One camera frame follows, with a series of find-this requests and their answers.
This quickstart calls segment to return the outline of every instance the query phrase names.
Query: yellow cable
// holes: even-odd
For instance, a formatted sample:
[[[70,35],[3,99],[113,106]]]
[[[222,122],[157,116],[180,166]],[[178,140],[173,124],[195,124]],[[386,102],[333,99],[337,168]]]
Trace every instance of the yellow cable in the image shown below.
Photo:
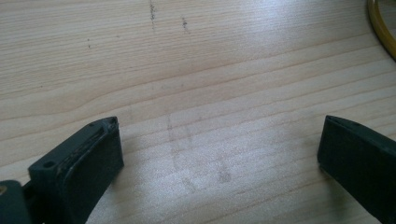
[[[382,44],[388,50],[393,59],[396,60],[396,40],[393,35],[389,32],[387,26],[382,20],[381,13],[379,12],[378,1],[368,0],[368,8],[371,23],[374,27],[378,38],[381,40]]]

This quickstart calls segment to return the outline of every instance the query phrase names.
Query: wood grain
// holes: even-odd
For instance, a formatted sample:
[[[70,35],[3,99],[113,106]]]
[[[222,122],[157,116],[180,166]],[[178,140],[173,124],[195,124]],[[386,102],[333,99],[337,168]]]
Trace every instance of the wood grain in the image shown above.
[[[316,159],[327,114],[396,139],[365,7],[1,0],[0,179],[118,116],[125,168],[88,223],[377,223]]]

